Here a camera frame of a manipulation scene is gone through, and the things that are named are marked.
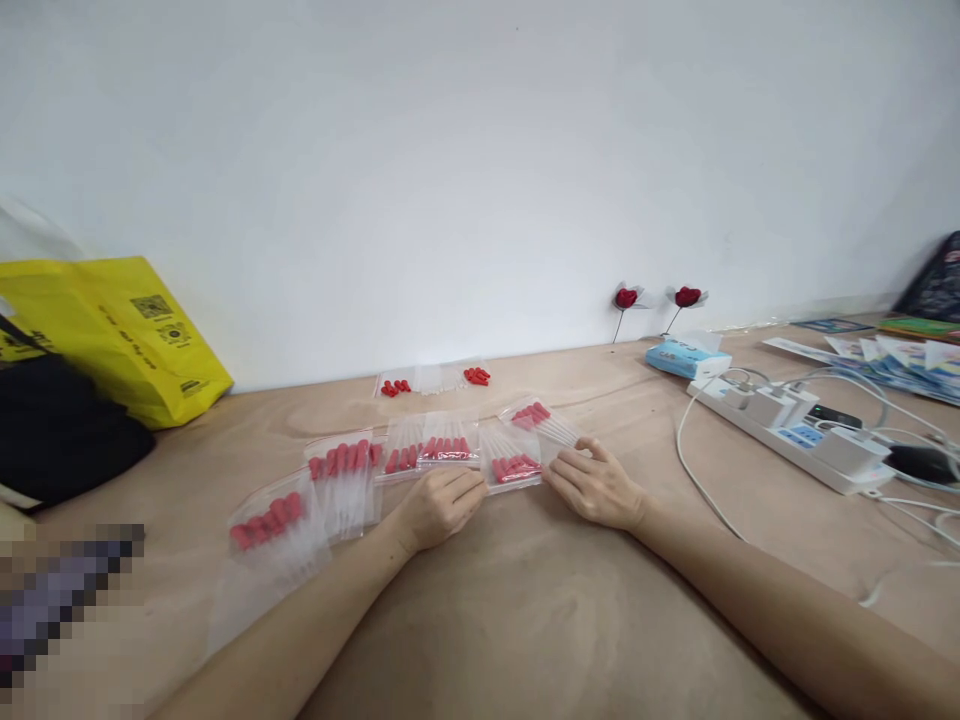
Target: right hand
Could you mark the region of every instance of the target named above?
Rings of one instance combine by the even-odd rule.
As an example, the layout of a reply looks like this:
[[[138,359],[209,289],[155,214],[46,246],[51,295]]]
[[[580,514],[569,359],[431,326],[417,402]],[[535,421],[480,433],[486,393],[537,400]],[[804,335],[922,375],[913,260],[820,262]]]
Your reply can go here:
[[[577,450],[569,448],[543,469],[543,479],[567,505],[591,522],[632,532],[650,502],[647,493],[627,477],[620,462],[593,438],[580,438]]]
[[[431,470],[410,488],[390,514],[390,523],[413,555],[460,532],[486,496],[487,483],[476,470]]]

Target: power strip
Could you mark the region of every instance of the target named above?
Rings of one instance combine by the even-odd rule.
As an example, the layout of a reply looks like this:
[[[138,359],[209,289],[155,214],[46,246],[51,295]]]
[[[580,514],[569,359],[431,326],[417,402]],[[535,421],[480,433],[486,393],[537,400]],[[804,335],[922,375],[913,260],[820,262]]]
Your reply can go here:
[[[854,495],[874,490],[893,479],[893,468],[887,465],[880,465],[873,470],[853,476],[844,475],[839,470],[835,470],[811,454],[817,443],[823,439],[823,433],[802,424],[792,428],[766,428],[747,417],[743,410],[737,410],[723,401],[723,396],[729,387],[731,386],[722,380],[715,382],[709,379],[695,380],[687,386],[687,394],[696,395],[699,392],[698,402],[703,403],[717,415],[733,423],[748,435],[752,435],[841,495]]]

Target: tissue box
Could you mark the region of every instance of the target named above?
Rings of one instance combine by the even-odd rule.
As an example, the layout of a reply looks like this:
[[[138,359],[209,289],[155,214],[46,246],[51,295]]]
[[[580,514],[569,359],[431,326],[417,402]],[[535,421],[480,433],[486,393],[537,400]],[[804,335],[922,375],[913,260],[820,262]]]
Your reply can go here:
[[[679,340],[667,340],[647,350],[647,364],[691,380],[716,377],[730,368],[727,353],[708,352]]]

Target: bag handle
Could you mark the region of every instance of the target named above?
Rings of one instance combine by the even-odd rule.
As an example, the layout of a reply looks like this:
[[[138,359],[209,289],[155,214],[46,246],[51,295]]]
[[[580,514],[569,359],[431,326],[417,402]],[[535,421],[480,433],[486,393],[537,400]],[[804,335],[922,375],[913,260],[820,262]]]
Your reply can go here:
[[[3,316],[3,315],[0,315],[0,330],[3,330],[3,332],[5,332],[5,333],[6,333],[7,335],[9,335],[10,337],[19,340],[19,341],[22,342],[24,345],[29,345],[29,346],[32,347],[33,349],[39,350],[40,352],[42,352],[42,353],[44,353],[44,354],[46,354],[46,355],[52,355],[52,354],[53,354],[53,353],[51,353],[49,350],[47,350],[43,345],[41,345],[40,343],[38,343],[35,339],[33,339],[32,337],[30,337],[29,335],[27,335],[23,330],[21,330],[21,329],[18,328],[16,325],[14,325],[12,322],[10,322],[10,321],[9,321],[5,316]]]

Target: yellow shopping bag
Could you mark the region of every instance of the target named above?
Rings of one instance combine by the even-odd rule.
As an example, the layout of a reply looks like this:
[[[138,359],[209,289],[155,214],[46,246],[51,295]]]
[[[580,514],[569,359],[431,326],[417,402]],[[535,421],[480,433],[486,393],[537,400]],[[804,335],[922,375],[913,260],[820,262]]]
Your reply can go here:
[[[142,257],[0,263],[0,307],[152,430],[193,420],[233,384]],[[38,354],[0,341],[0,361]]]

